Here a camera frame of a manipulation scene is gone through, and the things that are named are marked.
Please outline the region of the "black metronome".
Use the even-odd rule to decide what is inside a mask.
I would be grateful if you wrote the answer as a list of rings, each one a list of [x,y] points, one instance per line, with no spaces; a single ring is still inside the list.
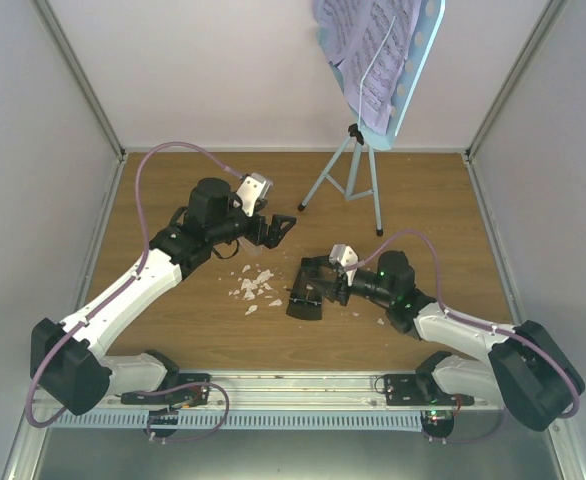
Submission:
[[[286,315],[303,321],[322,319],[322,305],[334,283],[334,269],[327,256],[304,257],[289,289]]]

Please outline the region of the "clear plastic metronome cover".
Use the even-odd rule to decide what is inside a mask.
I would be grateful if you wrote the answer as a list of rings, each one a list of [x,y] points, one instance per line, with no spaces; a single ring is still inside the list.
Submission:
[[[251,257],[255,258],[262,254],[263,247],[260,245],[255,245],[245,237],[241,237],[239,239],[240,247],[246,252],[246,254]]]

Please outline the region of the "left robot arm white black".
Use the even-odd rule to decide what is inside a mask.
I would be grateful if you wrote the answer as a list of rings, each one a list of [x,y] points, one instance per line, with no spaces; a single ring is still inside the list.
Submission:
[[[144,392],[158,404],[176,398],[178,367],[157,352],[111,356],[119,335],[154,301],[177,287],[220,244],[245,239],[276,248],[296,223],[293,216],[261,215],[271,183],[258,174],[233,190],[204,178],[168,225],[146,244],[139,259],[93,301],[64,319],[44,318],[31,332],[30,375],[64,411],[82,415],[106,396]]]

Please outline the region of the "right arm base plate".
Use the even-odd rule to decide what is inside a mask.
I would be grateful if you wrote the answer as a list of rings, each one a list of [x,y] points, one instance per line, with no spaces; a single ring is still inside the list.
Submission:
[[[373,388],[394,407],[457,407],[472,406],[472,396],[445,393],[430,374],[387,373],[377,377]]]

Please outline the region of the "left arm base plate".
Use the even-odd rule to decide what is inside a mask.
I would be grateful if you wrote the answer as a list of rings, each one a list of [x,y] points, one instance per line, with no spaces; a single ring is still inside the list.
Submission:
[[[163,380],[158,390],[167,390],[183,384],[190,384],[190,387],[158,396],[128,392],[121,394],[119,398],[125,405],[164,405],[168,407],[205,405],[208,401],[208,387],[202,384],[198,385],[198,382],[209,382],[210,380],[211,375],[208,373],[180,372]]]

